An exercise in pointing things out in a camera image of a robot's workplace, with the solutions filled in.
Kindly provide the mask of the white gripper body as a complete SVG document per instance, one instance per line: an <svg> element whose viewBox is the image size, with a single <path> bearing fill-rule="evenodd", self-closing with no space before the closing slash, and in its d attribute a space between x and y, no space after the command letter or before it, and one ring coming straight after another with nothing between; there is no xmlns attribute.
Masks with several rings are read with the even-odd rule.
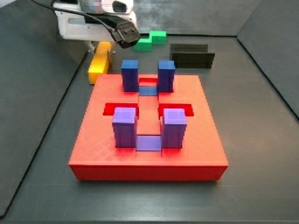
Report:
<svg viewBox="0 0 299 224"><path fill-rule="evenodd" d="M115 42L108 29L92 18L100 14L119 16L129 20L136 27L133 6L133 0L56 0L52 7L61 37Z"/></svg>

